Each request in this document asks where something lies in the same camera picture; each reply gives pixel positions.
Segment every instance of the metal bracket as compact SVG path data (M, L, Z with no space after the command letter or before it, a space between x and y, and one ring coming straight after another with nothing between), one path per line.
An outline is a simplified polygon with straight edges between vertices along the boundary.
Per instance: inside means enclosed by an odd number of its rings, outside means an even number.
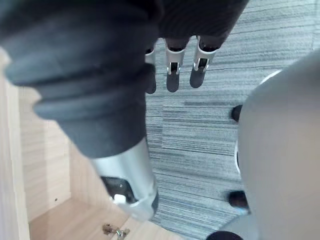
M144 55L145 63L147 64L153 64L156 65L156 53L155 53L155 47L150 49L150 52L146 53Z
M200 36L197 37L197 45L196 45L196 50L195 50L195 53L194 53L194 58L193 58L193 68L194 70L198 71L199 70L199 64L200 64L200 61L201 60L204 60L205 61L205 66L203 66L203 72L205 72L208 67L209 67L209 64L212 62L212 59L214 58L217 50L214 50L214 51L203 51L201 48L200 48Z
M181 66L184 63L185 50L172 51L168 48L167 43L165 43L165 55L166 55L166 70L169 75L172 74L172 63L177 63L177 69L175 74L180 73Z
M104 224L102 226L102 231L105 235L117 234L117 240L124 240L126 236L130 233L130 229L120 230L118 227L113 227L111 224Z

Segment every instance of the wooden panel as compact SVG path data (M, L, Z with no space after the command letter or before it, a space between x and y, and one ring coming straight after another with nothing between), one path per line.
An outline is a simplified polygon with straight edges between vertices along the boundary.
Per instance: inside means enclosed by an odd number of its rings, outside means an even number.
M103 224L129 228L125 240L182 240L151 222L129 218L125 223L114 211L94 207L75 199L49 210L30 222L31 240L117 240L103 234Z
M130 229L130 233L125 240L182 240L179 235L165 230L164 228L146 221L139 222L133 218L129 218L120 228L121 230ZM111 240L117 240L117 236L113 236Z
M0 239L28 240L18 90L3 76L8 61L0 48Z
M53 121L37 117L39 99L30 88L19 89L22 161L28 220L32 221L71 197L69 141Z
M107 209L93 207L75 199L49 210L30 222L31 240L110 240L102 226L121 226L124 220Z
M90 161L70 144L70 181L72 198L98 208L115 211L123 222L128 216L110 200L105 186L96 174Z

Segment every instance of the metal hinge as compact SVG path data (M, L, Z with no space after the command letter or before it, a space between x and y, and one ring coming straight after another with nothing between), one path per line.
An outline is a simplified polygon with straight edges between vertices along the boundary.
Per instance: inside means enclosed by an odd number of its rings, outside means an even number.
M103 233L105 235L117 234L117 240L124 240L125 237L130 233L130 229L120 230L118 227L113 227L111 224L104 224L102 226Z

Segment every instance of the robotic arm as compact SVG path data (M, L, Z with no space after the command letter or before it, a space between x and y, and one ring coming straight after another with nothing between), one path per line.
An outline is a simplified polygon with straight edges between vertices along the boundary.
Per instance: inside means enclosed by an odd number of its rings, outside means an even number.
M12 60L6 75L41 94L35 112L56 120L113 202L145 221L158 207L145 125L145 92L156 90L152 46L166 39L167 88L174 92L188 39L198 36L190 84L200 87L247 2L1 3L0 45ZM239 164L255 237L263 240L318 238L319 56L259 86L241 111Z
M12 60L6 75L13 84L40 93L34 111L56 120L90 159L113 202L145 221L158 207L145 126L145 92L156 89L150 46L159 37L166 39L167 85L174 92L183 61L180 53L190 36L210 36L204 37L210 39L206 44L218 49L247 2L2 3L0 44ZM199 41L201 51L211 49L202 38ZM195 55L194 69L204 73L212 57ZM170 79L173 75L176 82Z

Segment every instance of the gray carpet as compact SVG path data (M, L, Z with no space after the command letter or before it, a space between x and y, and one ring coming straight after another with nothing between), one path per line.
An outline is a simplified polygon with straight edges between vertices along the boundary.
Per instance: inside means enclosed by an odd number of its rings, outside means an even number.
M234 166L232 107L267 75L320 47L320 0L251 0L216 54L204 84L189 84L196 40L175 93L166 90L164 42L156 45L157 90L147 96L147 133L160 202L153 219L186 239L237 216L226 194L242 189Z

